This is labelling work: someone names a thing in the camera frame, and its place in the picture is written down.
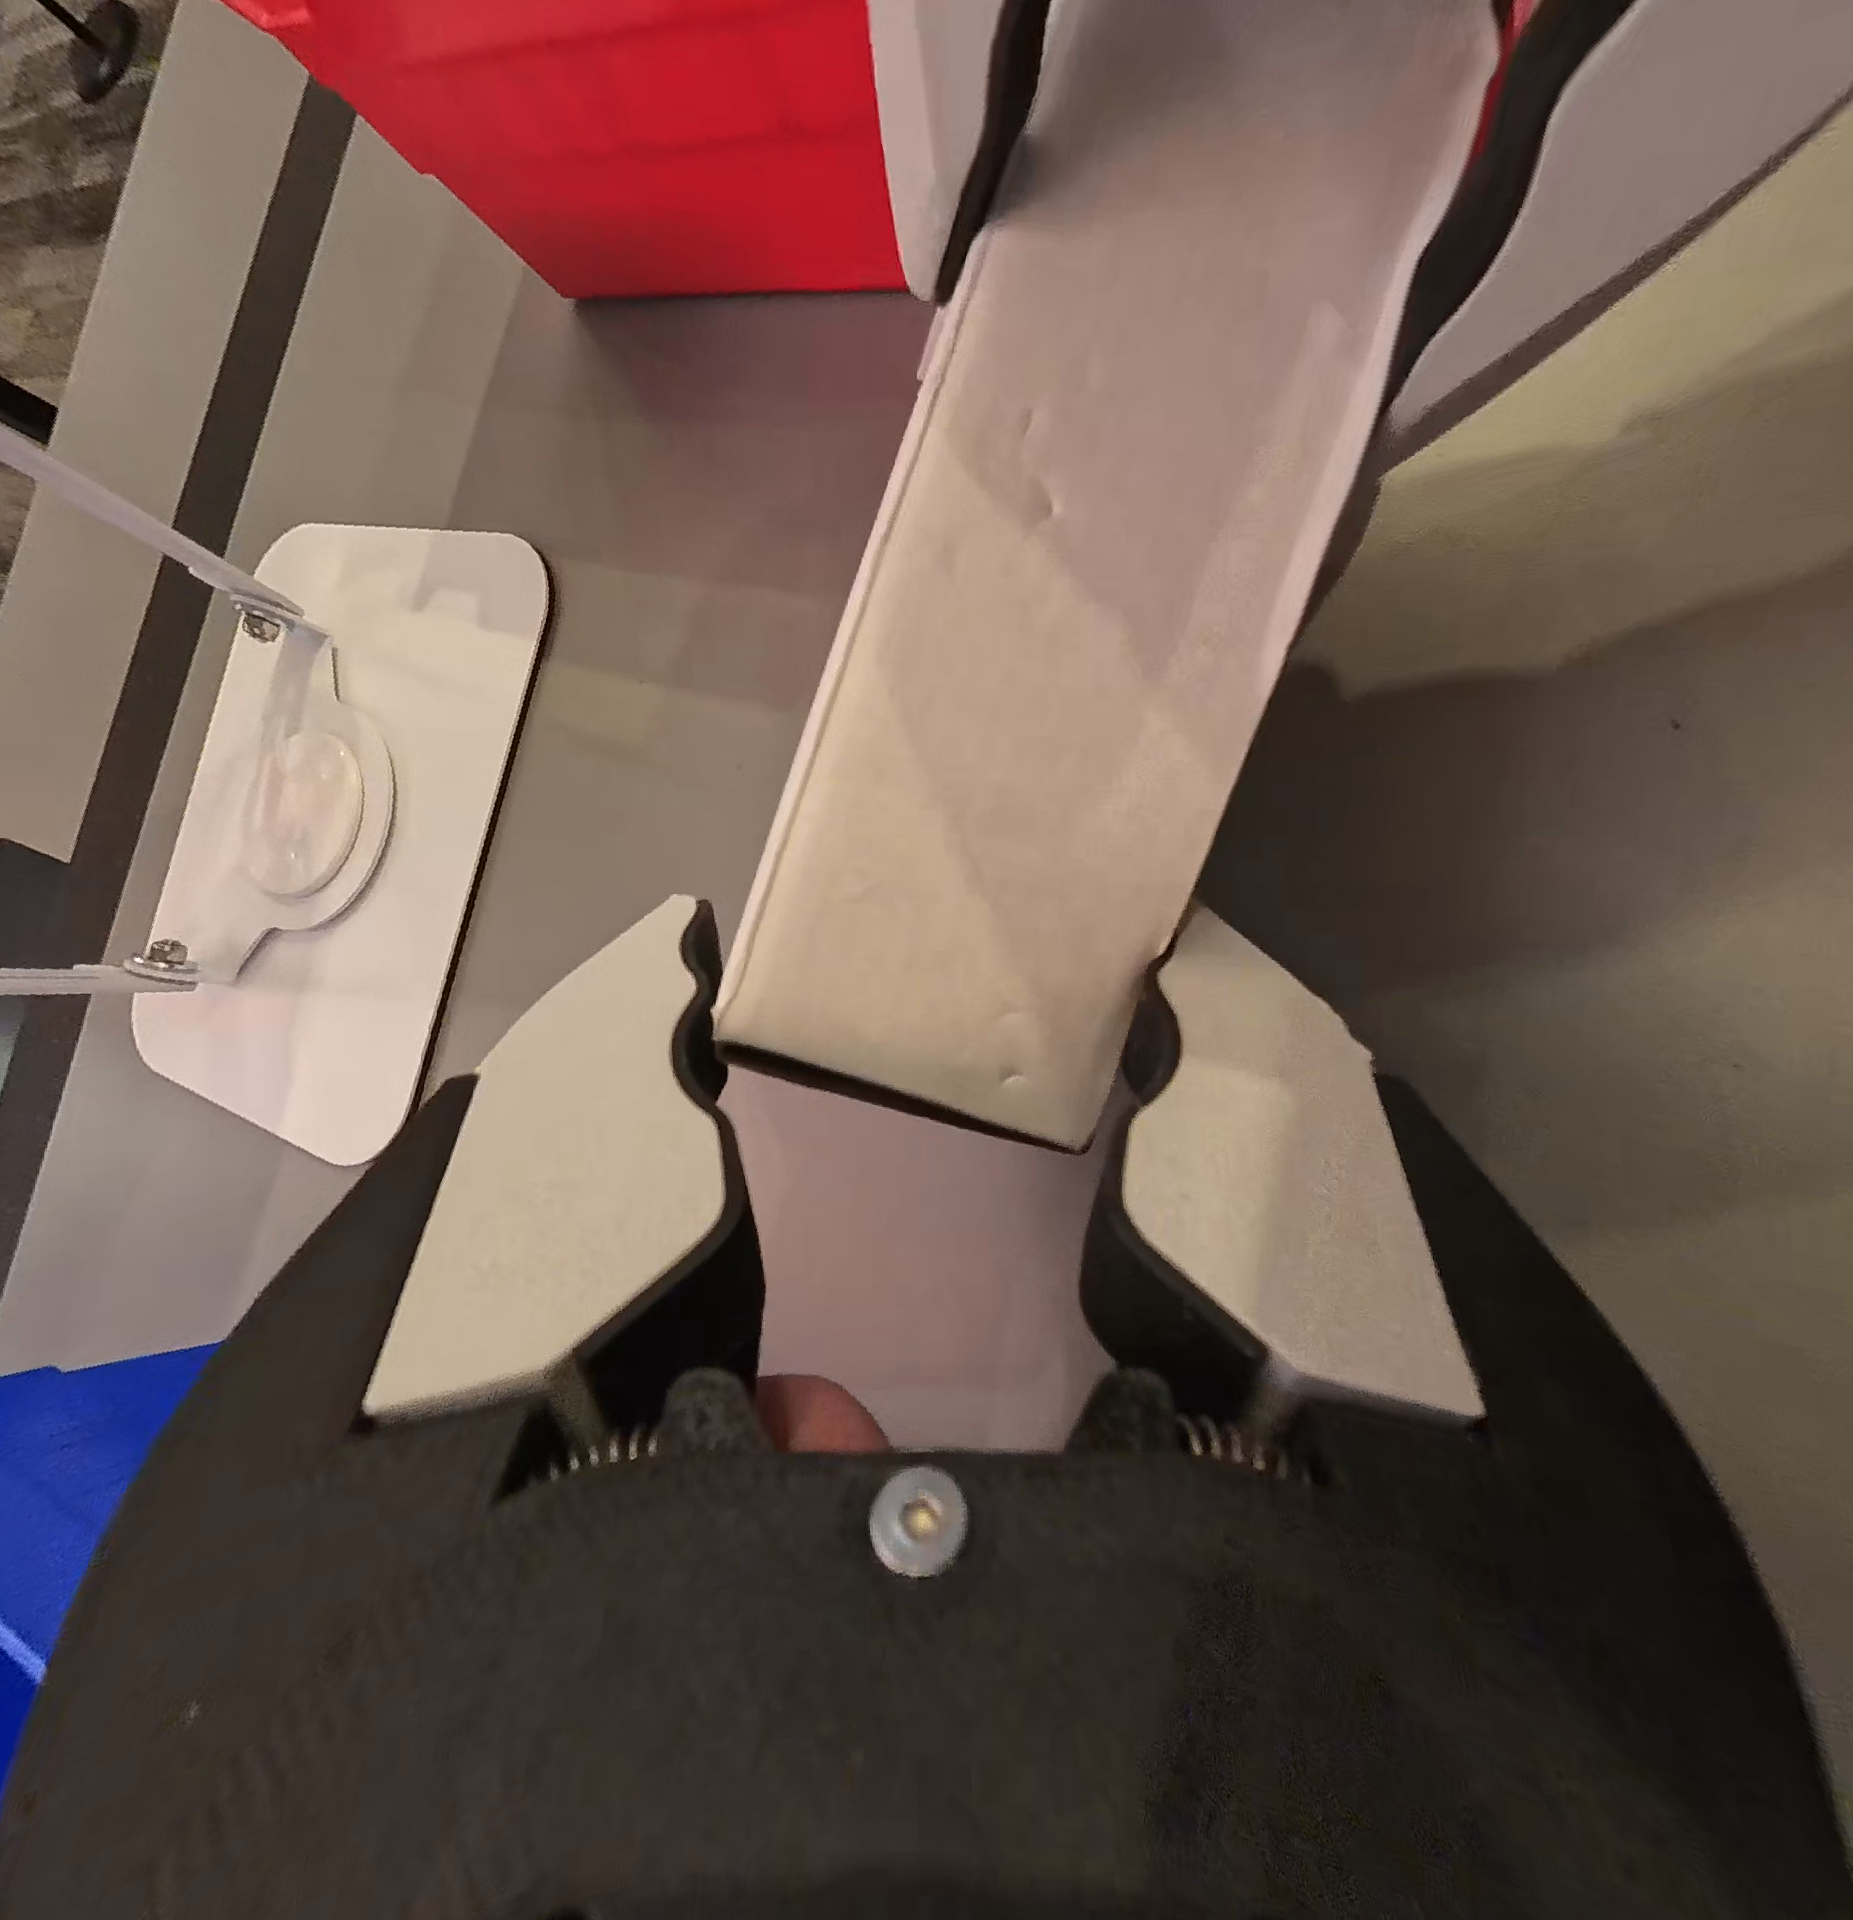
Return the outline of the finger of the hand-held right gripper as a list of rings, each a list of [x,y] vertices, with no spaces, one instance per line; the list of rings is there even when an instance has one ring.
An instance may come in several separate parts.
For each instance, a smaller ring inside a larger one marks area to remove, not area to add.
[[[1853,2],[1631,5],[1550,113],[1509,235],[1387,439],[1437,439],[1696,240],[1853,96]]]
[[[905,283],[948,302],[1028,127],[1049,2],[867,2]]]

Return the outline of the black bracket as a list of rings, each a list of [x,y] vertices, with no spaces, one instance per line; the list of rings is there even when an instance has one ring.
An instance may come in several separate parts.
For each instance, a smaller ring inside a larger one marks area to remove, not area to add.
[[[64,859],[0,837],[0,971],[48,971],[69,962],[59,910],[70,875]]]

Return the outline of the red plastic bin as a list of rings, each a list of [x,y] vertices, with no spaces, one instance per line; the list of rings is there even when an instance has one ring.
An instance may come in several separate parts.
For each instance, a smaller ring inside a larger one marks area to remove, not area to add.
[[[234,5],[569,299],[909,288],[867,5]],[[1307,342],[1363,379],[1511,229],[1537,5],[1050,5],[931,371]],[[1503,32],[1488,68],[1488,23]]]

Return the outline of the white cardboard box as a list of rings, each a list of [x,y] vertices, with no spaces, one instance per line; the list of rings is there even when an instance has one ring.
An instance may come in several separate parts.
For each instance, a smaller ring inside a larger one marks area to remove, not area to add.
[[[1316,595],[1393,374],[931,371],[727,965],[771,1371],[895,1439],[1033,1431],[1150,968]]]

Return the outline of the black chair caster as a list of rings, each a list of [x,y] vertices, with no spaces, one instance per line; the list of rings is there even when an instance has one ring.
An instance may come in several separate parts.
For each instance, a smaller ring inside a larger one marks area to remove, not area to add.
[[[64,2],[35,2],[67,36],[70,36],[69,71],[76,96],[98,106],[130,72],[141,42],[141,18],[132,2],[98,2],[88,12],[76,12]]]

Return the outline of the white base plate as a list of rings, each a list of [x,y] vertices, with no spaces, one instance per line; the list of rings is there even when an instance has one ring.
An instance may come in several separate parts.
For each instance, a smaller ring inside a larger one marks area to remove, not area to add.
[[[555,588],[519,535],[370,522],[287,530],[258,580],[333,638],[342,700],[386,740],[386,853],[337,919],[270,937],[227,986],[139,994],[128,1021],[162,1079],[351,1167],[419,1093]],[[245,731],[267,677],[270,649],[239,634],[203,743],[215,715]]]

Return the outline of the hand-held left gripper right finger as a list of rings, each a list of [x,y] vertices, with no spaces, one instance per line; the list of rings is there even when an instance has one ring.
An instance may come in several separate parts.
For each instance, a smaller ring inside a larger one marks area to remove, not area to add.
[[[1124,1055],[1082,1306],[1182,1431],[1307,1408],[1484,1414],[1368,1049],[1204,906],[1150,968]]]

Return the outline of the person's left hand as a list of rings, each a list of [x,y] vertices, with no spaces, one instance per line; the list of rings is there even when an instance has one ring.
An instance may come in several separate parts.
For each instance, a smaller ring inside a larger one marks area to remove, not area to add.
[[[772,1375],[752,1404],[781,1451],[890,1451],[890,1436],[843,1383],[815,1375]]]

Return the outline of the clear acrylic strip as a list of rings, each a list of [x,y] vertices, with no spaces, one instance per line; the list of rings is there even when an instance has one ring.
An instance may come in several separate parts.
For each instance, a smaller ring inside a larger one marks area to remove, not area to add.
[[[165,994],[192,992],[203,983],[195,968],[147,968],[138,965],[83,965],[73,968],[0,968],[0,1000]]]
[[[315,639],[329,638],[324,629],[314,625],[299,602],[245,573],[203,543],[192,540],[169,522],[162,522],[150,512],[83,475],[78,468],[56,459],[46,446],[11,428],[3,420],[0,463],[27,476],[44,491],[73,506],[78,512],[115,528],[115,532],[141,543],[162,559],[181,564],[195,580],[225,595],[240,610],[254,636],[271,638],[277,629],[278,636],[291,631],[314,636]]]

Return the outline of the blue plastic bin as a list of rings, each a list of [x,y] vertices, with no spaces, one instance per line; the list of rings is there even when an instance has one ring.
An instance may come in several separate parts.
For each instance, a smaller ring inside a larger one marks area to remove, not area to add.
[[[219,1343],[0,1377],[0,1905],[64,1743],[67,1637],[130,1484]]]

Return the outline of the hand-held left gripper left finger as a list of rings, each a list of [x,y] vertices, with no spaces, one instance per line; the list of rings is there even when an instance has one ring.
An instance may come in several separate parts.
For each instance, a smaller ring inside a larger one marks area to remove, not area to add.
[[[365,1385],[374,1423],[523,1404],[657,1427],[700,1367],[752,1383],[766,1270],[712,1036],[712,905],[674,896],[474,1072]]]

